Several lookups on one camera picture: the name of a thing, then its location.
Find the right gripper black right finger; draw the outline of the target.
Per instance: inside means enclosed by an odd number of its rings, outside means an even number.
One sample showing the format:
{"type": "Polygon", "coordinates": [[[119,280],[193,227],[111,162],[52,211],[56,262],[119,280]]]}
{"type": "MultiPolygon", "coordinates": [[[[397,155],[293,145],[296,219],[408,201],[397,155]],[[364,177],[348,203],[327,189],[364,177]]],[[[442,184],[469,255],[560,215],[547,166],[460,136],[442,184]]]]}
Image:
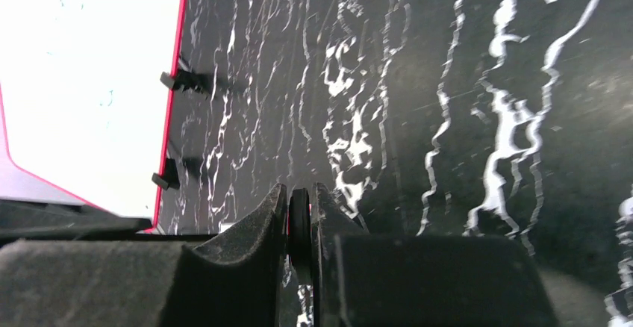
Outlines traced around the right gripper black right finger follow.
{"type": "Polygon", "coordinates": [[[370,234],[312,188],[316,326],[557,326],[531,258],[504,237],[370,234]]]}

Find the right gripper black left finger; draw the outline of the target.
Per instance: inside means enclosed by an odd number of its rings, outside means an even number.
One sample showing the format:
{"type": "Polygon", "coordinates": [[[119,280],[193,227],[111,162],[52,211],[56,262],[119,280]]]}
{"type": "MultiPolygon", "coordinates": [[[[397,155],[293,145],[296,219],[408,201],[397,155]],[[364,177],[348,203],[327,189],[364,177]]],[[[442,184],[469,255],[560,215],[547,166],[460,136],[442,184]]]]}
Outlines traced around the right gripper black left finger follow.
{"type": "Polygon", "coordinates": [[[181,250],[161,326],[277,326],[287,188],[276,184],[228,230],[181,250]]]}

